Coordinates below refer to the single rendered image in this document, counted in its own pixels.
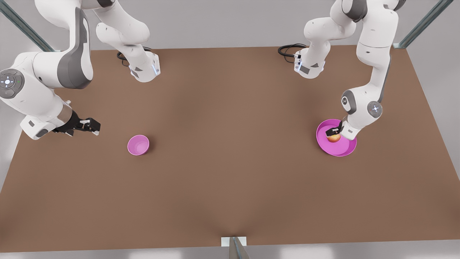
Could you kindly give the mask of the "silver frame post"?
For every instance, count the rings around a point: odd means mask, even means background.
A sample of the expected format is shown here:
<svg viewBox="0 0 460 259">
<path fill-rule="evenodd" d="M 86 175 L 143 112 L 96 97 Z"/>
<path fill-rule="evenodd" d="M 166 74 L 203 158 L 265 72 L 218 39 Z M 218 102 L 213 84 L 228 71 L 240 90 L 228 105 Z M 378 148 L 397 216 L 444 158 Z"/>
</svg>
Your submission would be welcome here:
<svg viewBox="0 0 460 259">
<path fill-rule="evenodd" d="M 12 22 L 42 51 L 55 51 L 28 23 L 26 23 L 5 0 L 0 0 L 0 13 Z"/>
<path fill-rule="evenodd" d="M 247 237 L 221 237 L 221 246 L 229 247 L 229 259 L 250 259 L 245 250 Z"/>
<path fill-rule="evenodd" d="M 401 39 L 393 43 L 394 49 L 406 49 L 454 0 L 437 0 L 436 4 L 417 23 L 412 30 Z"/>
</svg>

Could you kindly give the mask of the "pink plate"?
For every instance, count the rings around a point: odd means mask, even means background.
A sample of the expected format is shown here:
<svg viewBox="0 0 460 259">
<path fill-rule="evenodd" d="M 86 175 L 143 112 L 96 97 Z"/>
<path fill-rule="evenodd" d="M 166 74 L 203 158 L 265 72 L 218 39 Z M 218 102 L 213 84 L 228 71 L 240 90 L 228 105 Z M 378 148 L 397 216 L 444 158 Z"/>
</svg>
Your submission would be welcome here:
<svg viewBox="0 0 460 259">
<path fill-rule="evenodd" d="M 358 138 L 350 141 L 341 137 L 337 142 L 330 142 L 327 139 L 326 131 L 332 127 L 338 126 L 339 119 L 327 119 L 319 124 L 316 130 L 316 140 L 320 148 L 327 154 L 335 157 L 345 157 L 350 155 L 358 144 Z"/>
</svg>

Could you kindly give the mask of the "pink bowl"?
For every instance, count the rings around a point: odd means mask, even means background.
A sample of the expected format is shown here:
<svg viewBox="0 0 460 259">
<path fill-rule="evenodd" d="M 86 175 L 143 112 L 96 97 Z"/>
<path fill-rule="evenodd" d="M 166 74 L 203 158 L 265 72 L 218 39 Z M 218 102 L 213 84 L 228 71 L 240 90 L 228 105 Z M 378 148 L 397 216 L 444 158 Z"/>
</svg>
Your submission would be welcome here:
<svg viewBox="0 0 460 259">
<path fill-rule="evenodd" d="M 145 154 L 148 151 L 149 147 L 150 141 L 144 135 L 133 136 L 127 144 L 128 152 L 135 156 Z"/>
</svg>

